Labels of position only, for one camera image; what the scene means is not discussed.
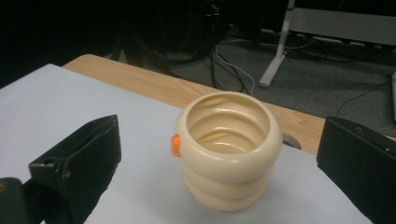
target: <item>cream-colored cup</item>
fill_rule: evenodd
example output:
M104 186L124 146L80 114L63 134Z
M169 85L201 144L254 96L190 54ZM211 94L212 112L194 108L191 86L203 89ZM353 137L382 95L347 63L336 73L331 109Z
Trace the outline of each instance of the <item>cream-colored cup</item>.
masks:
M181 112L172 152L197 201L237 211L260 199L281 146L278 121L265 104L221 91L196 99Z

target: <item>wooden table edge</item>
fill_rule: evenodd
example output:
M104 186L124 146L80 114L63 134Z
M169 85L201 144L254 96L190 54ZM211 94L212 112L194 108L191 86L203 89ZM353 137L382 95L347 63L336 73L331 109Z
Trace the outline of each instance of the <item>wooden table edge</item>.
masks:
M204 94L219 91L91 54L77 57L64 68L179 108ZM317 154L325 119L265 104L276 114L284 133L297 139L304 151Z

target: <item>white paper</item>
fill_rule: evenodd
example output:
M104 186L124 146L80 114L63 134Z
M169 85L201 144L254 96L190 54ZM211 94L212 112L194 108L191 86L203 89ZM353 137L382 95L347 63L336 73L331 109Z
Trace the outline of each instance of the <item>white paper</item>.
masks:
M315 155L287 146L257 203L235 213L203 207L170 152L179 113L46 65L0 90L0 177L25 182L29 162L85 123L117 114L122 161L86 223L371 223L319 170Z

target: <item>black cable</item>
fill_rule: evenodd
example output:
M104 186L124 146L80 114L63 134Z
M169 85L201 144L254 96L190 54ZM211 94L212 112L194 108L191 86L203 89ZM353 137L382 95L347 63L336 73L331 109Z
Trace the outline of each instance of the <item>black cable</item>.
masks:
M370 90L368 90L368 91L365 91L365 92L363 92L363 93L361 93L361 94L359 94L359 95L357 95L357 96L355 96L355 97L353 97L353 98L351 98L351 99L349 99L349 100L344 101L344 102L340 105L340 107L338 108L338 111L337 111L337 113L335 114L335 117L338 117L338 115L340 114L341 110L344 108L345 104L347 104L347 103L349 103L349 102L352 102L352 101L354 101L354 100L357 100L358 98L361 98L362 96L364 96L364 95L366 95L366 94L368 94L368 93L370 93L370 92L372 92L372 91L375 91L375 90L377 90L377 89L379 89L379 88L381 88L381 87L383 87L383 86L385 86L385 85L387 85L387 84L389 84L389 83L390 83L390 81L386 81L386 82L384 82L384 83L382 83L382 84L379 84L379 85L377 85L376 87L374 87L374 88L372 88L372 89L370 89Z
M240 79L240 77L238 77L236 74L234 74L234 73L232 73L231 71L229 71L227 68L225 68L224 66L222 66L220 63L218 63L218 62L216 62L216 61L214 61L214 62L215 62L215 64L216 64L218 67L222 68L224 71L226 71L228 74L230 74L231 76L233 76L233 77L239 82L239 84L241 85L241 88L240 88L239 92L243 92L243 91L246 89L246 87L245 87L245 85L243 84L243 82L242 82L242 80Z
M312 60L324 60L324 61L335 62L335 63L352 63L352 62L355 62L355 60L336 60L336 59L331 59L331 58L329 58L329 56L328 56L329 54L327 52L325 52L325 53L323 53L321 55L313 55L311 53L308 53L308 52L300 50L300 49L297 49L295 51L297 53L305 56L305 58L309 58L309 59L312 59Z
M323 48L325 48L326 50L328 50L328 51L330 51L330 52L332 52L332 53L334 53L336 55L351 59L353 61L363 61L363 62L373 61L373 60L379 59L379 58L381 58L381 57L383 57L383 56L385 56L385 55L390 53L390 50L379 49L378 51L376 51L374 53L370 53L370 54L365 55L363 57L357 58L357 57L353 57L351 55L347 55L345 53L338 52L337 50L334 50L334 49L330 48L328 45L326 45L325 43L323 43L323 41L318 40L318 43Z
M213 59L213 52L209 52L209 59L210 59L210 76L212 80L212 85L215 89L218 90L224 90L224 88L216 81L216 75L215 75L215 66L214 66L214 59Z
M295 51L297 54L302 55L303 57L292 56L290 54L290 51L284 51L283 54L285 56L287 56L288 58L292 58L292 59L326 60L326 57L327 57L327 52L325 52L325 51L322 51L319 54L312 54L312 53L308 53L302 49L292 49L292 50Z
M300 45L298 47L285 46L285 49L306 49L309 46L315 44L315 42L316 42L316 39L313 39L311 42L304 43L304 44L302 44L302 45Z
M228 60L225 59L220 53L218 53L218 55L219 55L219 57L220 57L224 62L229 63ZM242 80L241 76L239 75L238 71L236 71L236 69L235 69L234 67L232 67L232 66L230 66L230 67L233 69L233 71L234 71L235 74L236 74L236 76L234 76L234 75L232 74L233 77L235 77L236 80L238 80L239 83L241 84L241 90L240 90L240 91L242 92L243 90L245 90L245 91L247 92L247 94L249 94L248 88L246 87L246 85L245 85L244 81Z

